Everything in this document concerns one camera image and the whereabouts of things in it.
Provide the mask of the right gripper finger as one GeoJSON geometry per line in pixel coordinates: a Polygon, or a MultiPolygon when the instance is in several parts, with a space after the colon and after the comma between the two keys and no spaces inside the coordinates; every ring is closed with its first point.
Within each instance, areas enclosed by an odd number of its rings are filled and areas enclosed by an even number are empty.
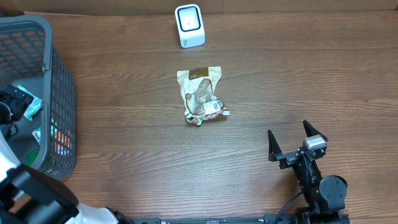
{"type": "Polygon", "coordinates": [[[269,129],[267,131],[268,141],[269,141],[269,161],[275,162],[278,161],[278,157],[282,155],[282,151],[273,132],[269,129]]]}
{"type": "Polygon", "coordinates": [[[328,138],[325,135],[323,135],[321,132],[319,132],[317,129],[315,129],[307,120],[303,120],[303,126],[308,138],[320,135],[325,140],[325,142],[328,142],[328,138]]]}

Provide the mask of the teal wipes packet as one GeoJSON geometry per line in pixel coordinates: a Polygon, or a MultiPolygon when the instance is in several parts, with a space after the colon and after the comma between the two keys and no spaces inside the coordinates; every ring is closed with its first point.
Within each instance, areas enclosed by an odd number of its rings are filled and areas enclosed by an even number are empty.
{"type": "Polygon", "coordinates": [[[24,113],[24,117],[27,118],[29,121],[32,121],[34,116],[41,110],[42,99],[35,96],[33,93],[31,93],[29,90],[27,90],[21,85],[18,85],[17,87],[18,89],[26,92],[27,94],[33,97],[32,103],[28,106],[28,108],[24,113]]]}

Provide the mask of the teal tissue pack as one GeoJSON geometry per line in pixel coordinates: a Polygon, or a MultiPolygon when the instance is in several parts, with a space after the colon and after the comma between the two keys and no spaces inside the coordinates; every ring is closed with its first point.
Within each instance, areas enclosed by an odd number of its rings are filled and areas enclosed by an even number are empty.
{"type": "Polygon", "coordinates": [[[37,141],[37,143],[41,145],[41,128],[38,127],[37,129],[33,130],[32,135],[37,141]]]}

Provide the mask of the orange tissue pack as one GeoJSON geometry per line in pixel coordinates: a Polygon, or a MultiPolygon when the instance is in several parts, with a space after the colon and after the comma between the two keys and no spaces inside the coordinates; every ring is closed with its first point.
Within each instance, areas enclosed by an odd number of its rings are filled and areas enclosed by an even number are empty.
{"type": "Polygon", "coordinates": [[[67,136],[69,133],[69,131],[64,134],[57,129],[52,130],[51,134],[56,139],[54,143],[56,153],[60,155],[68,155],[70,153],[70,138],[67,136]]]}

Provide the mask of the beige snack pouch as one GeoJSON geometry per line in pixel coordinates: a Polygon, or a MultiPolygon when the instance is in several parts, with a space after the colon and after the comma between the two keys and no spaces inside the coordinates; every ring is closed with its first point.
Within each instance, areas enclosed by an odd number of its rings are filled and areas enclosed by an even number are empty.
{"type": "Polygon", "coordinates": [[[202,67],[177,72],[177,82],[185,107],[185,119],[201,126],[203,121],[229,116],[227,106],[215,95],[221,67],[202,67]]]}

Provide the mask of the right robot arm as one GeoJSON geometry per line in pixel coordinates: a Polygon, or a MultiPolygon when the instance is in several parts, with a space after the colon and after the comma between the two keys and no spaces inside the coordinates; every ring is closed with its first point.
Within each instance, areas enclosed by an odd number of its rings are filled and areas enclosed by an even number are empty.
{"type": "Polygon", "coordinates": [[[322,176],[316,160],[326,154],[328,138],[308,121],[303,121],[307,137],[302,146],[284,154],[273,132],[267,131],[269,161],[278,162],[280,169],[292,168],[300,187],[277,215],[266,215],[266,223],[349,223],[345,209],[347,181],[338,175],[322,176]]]}

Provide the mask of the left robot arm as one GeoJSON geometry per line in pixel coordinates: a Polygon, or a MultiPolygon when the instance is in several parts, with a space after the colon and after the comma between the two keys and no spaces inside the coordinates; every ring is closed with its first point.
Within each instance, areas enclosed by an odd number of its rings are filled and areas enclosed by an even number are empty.
{"type": "Polygon", "coordinates": [[[12,85],[1,90],[1,223],[132,223],[117,210],[80,203],[65,184],[20,162],[8,140],[33,100],[12,85]]]}

